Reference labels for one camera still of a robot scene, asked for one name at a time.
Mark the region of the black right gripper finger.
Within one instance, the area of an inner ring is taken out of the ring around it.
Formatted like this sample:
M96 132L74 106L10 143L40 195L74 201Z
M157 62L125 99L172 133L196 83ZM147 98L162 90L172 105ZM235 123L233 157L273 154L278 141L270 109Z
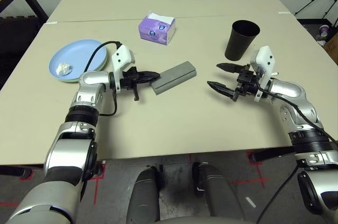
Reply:
M239 96L239 93L235 90L232 90L226 85L223 85L219 82L214 82L214 81L207 81L207 84L215 90L217 93L222 94L228 98L230 98L232 101L236 102Z
M234 63L219 63L217 64L217 67L225 72L240 73L242 70L248 70L250 68L250 65L241 66Z

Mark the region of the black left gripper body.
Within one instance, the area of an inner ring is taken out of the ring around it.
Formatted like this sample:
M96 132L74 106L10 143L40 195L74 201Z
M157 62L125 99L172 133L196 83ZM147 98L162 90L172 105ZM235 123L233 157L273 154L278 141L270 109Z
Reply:
M120 79L120 88L132 90L134 93L134 100L139 101L139 94L137 91L137 81L139 74L136 67L130 67L127 71L122 72L122 78Z

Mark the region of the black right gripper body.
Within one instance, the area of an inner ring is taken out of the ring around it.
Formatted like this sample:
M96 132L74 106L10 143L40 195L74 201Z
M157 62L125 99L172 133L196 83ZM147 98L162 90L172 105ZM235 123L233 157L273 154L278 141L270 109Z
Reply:
M257 77L253 71L242 69L237 77L236 93L242 96L256 95Z

